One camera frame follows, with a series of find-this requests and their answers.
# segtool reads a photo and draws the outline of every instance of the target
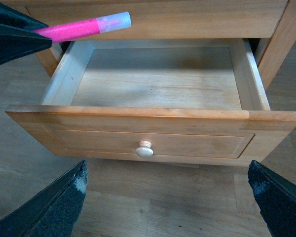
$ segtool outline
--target wooden floor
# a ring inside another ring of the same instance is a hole
[[[9,104],[37,104],[48,84],[35,56],[0,66],[0,218],[79,158],[55,157],[10,119]],[[267,92],[296,111],[296,43]],[[247,168],[88,159],[89,184],[74,237],[269,237]],[[263,164],[296,184],[296,129]]]

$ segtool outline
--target round knob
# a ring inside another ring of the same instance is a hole
[[[150,147],[151,147],[151,142],[141,141],[139,143],[139,147],[136,149],[137,155],[143,158],[152,156],[153,150],[150,149]]]

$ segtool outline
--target drawer front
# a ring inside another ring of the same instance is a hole
[[[253,134],[184,135],[84,130],[49,130],[67,150],[135,154],[140,141],[155,155],[238,158]]]
[[[50,26],[129,11],[132,27],[88,37],[108,39],[269,38],[287,0],[3,0],[23,4]]]
[[[296,126],[296,112],[81,106],[6,112],[56,155],[195,164],[261,161]],[[155,151],[148,158],[135,153],[145,139]]]

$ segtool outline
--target wood grain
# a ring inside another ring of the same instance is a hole
[[[176,163],[248,165],[252,159],[265,158],[296,126],[296,112],[13,106],[7,113],[57,155]],[[244,132],[255,136],[238,159],[166,155],[143,159],[136,154],[67,150],[48,131],[55,129],[194,135]]]
[[[234,183],[238,212],[260,216],[260,208],[248,182],[248,174],[234,173]]]
[[[74,229],[73,232],[71,233],[71,237],[110,237],[110,236],[104,236],[104,235],[99,235],[96,233],[91,233],[87,231],[79,231],[77,229]]]
[[[86,39],[269,38],[287,0],[1,0],[50,26],[129,11],[132,27]]]
[[[148,237],[271,236],[261,216],[160,201],[150,203],[149,215]]]
[[[149,203],[148,199],[87,191],[75,229],[105,236],[144,236]]]
[[[72,105],[241,109],[227,47],[97,49]]]
[[[126,197],[236,211],[232,173],[156,163],[89,159],[88,189]]]
[[[290,0],[259,63],[265,90],[296,41],[296,0]]]
[[[194,168],[194,169],[199,169],[198,164],[184,164],[184,163],[163,163],[165,165],[171,165],[171,166],[176,166],[176,167],[185,167],[185,168]]]
[[[10,214],[47,185],[48,183],[0,177],[0,216]],[[9,192],[10,187],[15,188],[14,192]]]
[[[91,40],[95,49],[229,47],[230,39],[112,39]]]
[[[238,158],[254,136],[253,133],[186,135],[62,129],[49,132],[70,151],[135,154],[139,142],[150,141],[154,156],[213,158]]]
[[[28,134],[22,134],[22,130],[17,131],[17,133],[19,134],[19,140],[28,138]],[[42,182],[50,184],[58,178],[59,175],[65,173],[67,171],[66,168],[70,168],[70,166],[73,166],[78,160],[74,158],[54,159],[54,156],[48,150],[42,149],[41,144],[34,139],[29,140],[25,147],[22,147],[24,143],[14,145],[11,140],[13,141],[17,138],[8,136],[7,134],[9,133],[5,133],[5,145],[0,144],[0,177],[8,176],[20,180],[20,183],[31,180],[31,182],[38,183],[39,185],[41,185],[40,183]],[[36,159],[27,156],[29,151],[35,155]],[[41,161],[49,161],[49,165],[44,165],[43,167]],[[54,167],[61,166],[61,164],[64,163],[67,164],[67,167],[54,169]]]

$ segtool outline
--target floor plank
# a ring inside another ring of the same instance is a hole
[[[237,210],[239,213],[260,215],[260,208],[253,197],[247,174],[234,174]]]
[[[104,236],[104,235],[99,235],[91,232],[86,232],[86,231],[79,231],[74,229],[71,237],[113,237],[113,236]]]
[[[0,216],[6,216],[34,197],[48,183],[0,177]]]
[[[55,158],[42,146],[0,145],[0,177],[50,184],[80,160]]]
[[[133,161],[92,161],[89,190],[236,211],[232,173]]]
[[[261,216],[152,200],[147,237],[270,237]]]
[[[149,203],[148,199],[87,191],[75,229],[111,237],[145,236]]]

